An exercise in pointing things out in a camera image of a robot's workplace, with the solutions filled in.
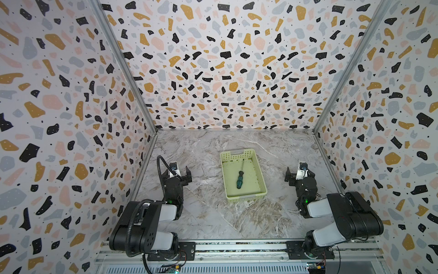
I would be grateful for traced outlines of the green handled screwdriver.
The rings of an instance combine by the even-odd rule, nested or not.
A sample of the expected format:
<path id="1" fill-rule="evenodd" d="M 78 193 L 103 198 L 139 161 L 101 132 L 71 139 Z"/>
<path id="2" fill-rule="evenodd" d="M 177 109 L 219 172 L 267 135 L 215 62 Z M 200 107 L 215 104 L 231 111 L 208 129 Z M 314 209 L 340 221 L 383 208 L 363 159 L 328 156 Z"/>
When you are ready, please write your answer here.
<path id="1" fill-rule="evenodd" d="M 237 178 L 237 182 L 236 182 L 237 189 L 241 189 L 241 187 L 243 185 L 244 164 L 245 164 L 245 160 L 242 161 L 241 168 L 240 168 L 240 170 L 238 172 L 238 178 Z"/>

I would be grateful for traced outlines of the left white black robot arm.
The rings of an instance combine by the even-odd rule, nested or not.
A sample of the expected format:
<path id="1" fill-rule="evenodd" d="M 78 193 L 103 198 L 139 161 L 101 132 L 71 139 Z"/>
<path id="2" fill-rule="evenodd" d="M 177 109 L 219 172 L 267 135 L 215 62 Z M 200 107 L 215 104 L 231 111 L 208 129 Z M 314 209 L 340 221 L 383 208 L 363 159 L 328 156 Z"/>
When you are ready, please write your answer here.
<path id="1" fill-rule="evenodd" d="M 159 223 L 179 220 L 183 211 L 183 188 L 192 182 L 189 168 L 180 175 L 176 163 L 171 164 L 172 174 L 168 170 L 160 175 L 164 186 L 165 198 L 161 201 L 145 199 L 129 202 L 117 225 L 109 237 L 109 248 L 124 252 L 132 258 L 147 255 L 151 260 L 187 259 L 186 248 L 180 245 L 175 232 L 161 232 Z"/>

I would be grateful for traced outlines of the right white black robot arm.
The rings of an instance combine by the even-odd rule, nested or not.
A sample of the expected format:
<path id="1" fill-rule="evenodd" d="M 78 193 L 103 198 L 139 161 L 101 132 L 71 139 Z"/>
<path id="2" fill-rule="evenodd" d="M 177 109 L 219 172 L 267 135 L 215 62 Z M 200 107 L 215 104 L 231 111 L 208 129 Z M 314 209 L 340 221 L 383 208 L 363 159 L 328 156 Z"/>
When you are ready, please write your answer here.
<path id="1" fill-rule="evenodd" d="M 350 240 L 367 240 L 383 234 L 381 218 L 358 192 L 318 194 L 315 173 L 308 164 L 299 163 L 297 172 L 286 170 L 285 181 L 295 188 L 295 205 L 305 219 L 332 217 L 333 222 L 324 228 L 306 233 L 298 249 L 310 259 L 327 258 L 331 247 Z"/>

